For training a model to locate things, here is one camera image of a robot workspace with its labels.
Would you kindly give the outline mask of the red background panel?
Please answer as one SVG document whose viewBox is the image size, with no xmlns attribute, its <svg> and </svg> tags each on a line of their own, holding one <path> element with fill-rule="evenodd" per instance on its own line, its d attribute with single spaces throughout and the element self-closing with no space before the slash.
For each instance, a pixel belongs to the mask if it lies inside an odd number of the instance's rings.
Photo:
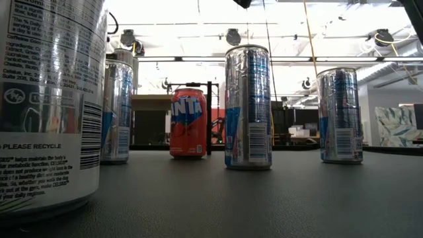
<svg viewBox="0 0 423 238">
<path fill-rule="evenodd" d="M 225 110 L 224 109 L 217 109 L 217 108 L 213 108 L 211 110 L 211 119 L 212 121 L 214 121 L 216 118 L 225 118 Z M 225 128 L 223 131 L 223 143 L 225 143 Z"/>
</svg>

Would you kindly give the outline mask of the silver ventilation duct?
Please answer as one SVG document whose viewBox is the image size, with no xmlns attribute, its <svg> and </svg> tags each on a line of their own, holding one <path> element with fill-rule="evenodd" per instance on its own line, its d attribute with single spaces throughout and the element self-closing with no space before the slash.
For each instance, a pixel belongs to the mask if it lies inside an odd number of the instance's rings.
<svg viewBox="0 0 423 238">
<path fill-rule="evenodd" d="M 397 50 L 398 56 L 385 56 L 383 61 L 370 67 L 362 67 L 356 71 L 358 82 L 369 82 L 393 73 L 403 63 L 423 61 L 423 45 L 416 40 Z"/>
</svg>

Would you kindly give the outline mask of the silver blue Red Bull can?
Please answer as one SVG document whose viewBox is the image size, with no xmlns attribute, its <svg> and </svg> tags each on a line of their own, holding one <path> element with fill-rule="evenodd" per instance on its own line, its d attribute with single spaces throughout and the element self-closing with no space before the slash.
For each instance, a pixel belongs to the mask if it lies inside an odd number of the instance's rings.
<svg viewBox="0 0 423 238">
<path fill-rule="evenodd" d="M 129 159 L 134 71 L 122 61 L 108 59 L 102 110 L 102 164 L 124 164 Z"/>
<path fill-rule="evenodd" d="M 362 123 L 356 70 L 338 67 L 317 75 L 320 154 L 325 163 L 360 164 Z"/>
<path fill-rule="evenodd" d="M 235 46 L 225 55 L 225 165 L 272 166 L 270 58 L 264 46 Z"/>
</svg>

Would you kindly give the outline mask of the black table mat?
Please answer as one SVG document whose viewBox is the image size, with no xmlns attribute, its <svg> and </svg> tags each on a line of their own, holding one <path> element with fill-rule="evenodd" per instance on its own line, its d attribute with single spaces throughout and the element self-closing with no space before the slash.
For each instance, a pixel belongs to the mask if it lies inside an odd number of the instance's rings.
<svg viewBox="0 0 423 238">
<path fill-rule="evenodd" d="M 423 157 L 365 153 L 361 165 L 318 151 L 277 151 L 269 171 L 234 171 L 134 151 L 100 169 L 90 202 L 0 238 L 423 238 Z"/>
</svg>

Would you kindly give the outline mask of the wooden shelf with black frame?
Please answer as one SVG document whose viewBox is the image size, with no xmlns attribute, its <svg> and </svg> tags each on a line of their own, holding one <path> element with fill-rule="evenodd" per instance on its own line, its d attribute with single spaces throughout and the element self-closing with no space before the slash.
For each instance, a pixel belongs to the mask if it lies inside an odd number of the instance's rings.
<svg viewBox="0 0 423 238">
<path fill-rule="evenodd" d="M 211 155 L 212 151 L 223 151 L 222 145 L 213 145 L 212 144 L 212 87 L 215 86 L 219 89 L 218 83 L 212 83 L 208 81 L 207 83 L 169 83 L 170 86 L 186 86 L 190 88 L 206 86 L 206 110 L 207 110 L 207 129 L 206 129 L 206 149 L 207 155 Z M 146 110 L 168 110 L 171 106 L 171 97 L 172 95 L 134 95 L 132 97 L 132 110 L 134 111 L 146 111 Z M 140 150 L 140 151 L 149 151 L 149 150 L 166 150 L 165 145 L 142 145 L 142 144 L 132 144 L 130 145 L 130 150 Z"/>
</svg>

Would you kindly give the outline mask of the patterned wall panel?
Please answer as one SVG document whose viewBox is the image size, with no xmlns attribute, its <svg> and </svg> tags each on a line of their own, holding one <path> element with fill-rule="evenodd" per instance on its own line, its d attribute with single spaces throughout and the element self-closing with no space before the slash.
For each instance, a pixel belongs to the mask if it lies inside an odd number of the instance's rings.
<svg viewBox="0 0 423 238">
<path fill-rule="evenodd" d="M 423 129 L 417 128 L 413 106 L 375 108 L 381 147 L 418 147 L 413 141 L 423 139 Z"/>
</svg>

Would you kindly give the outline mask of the black monitor screen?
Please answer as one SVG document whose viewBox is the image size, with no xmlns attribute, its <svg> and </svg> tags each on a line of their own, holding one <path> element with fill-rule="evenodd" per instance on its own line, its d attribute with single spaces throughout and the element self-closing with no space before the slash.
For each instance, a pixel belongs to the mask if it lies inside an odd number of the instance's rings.
<svg viewBox="0 0 423 238">
<path fill-rule="evenodd" d="M 414 104 L 414 114 L 416 119 L 416 128 L 423 130 L 423 104 Z"/>
</svg>

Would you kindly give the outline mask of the orange Fanta can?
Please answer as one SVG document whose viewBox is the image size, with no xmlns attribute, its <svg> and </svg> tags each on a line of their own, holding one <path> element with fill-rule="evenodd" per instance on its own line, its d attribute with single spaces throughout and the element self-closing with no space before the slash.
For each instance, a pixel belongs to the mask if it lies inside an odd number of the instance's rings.
<svg viewBox="0 0 423 238">
<path fill-rule="evenodd" d="M 170 154 L 201 159 L 206 154 L 207 107 L 203 91 L 177 89 L 171 99 Z"/>
</svg>

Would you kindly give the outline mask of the white cardboard box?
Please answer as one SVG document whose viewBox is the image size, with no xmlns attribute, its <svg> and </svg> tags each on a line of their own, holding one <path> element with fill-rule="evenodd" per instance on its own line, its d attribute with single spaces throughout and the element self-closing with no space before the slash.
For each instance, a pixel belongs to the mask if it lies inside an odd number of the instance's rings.
<svg viewBox="0 0 423 238">
<path fill-rule="evenodd" d="M 294 125 L 288 128 L 288 132 L 291 137 L 308 138 L 310 136 L 310 130 L 304 129 L 303 125 Z"/>
</svg>

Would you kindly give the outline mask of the suspended linear ceiling light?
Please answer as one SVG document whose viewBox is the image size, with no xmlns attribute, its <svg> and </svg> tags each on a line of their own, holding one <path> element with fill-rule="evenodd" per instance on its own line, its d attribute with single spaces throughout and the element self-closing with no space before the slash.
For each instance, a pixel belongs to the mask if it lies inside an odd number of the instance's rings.
<svg viewBox="0 0 423 238">
<path fill-rule="evenodd" d="M 212 56 L 167 56 L 167 57 L 137 57 L 138 61 L 142 62 L 224 62 L 225 57 L 212 57 Z M 358 62 L 358 63 L 379 63 L 379 62 L 423 62 L 423 57 L 272 57 L 271 60 L 276 63 L 340 63 L 340 62 Z"/>
</svg>

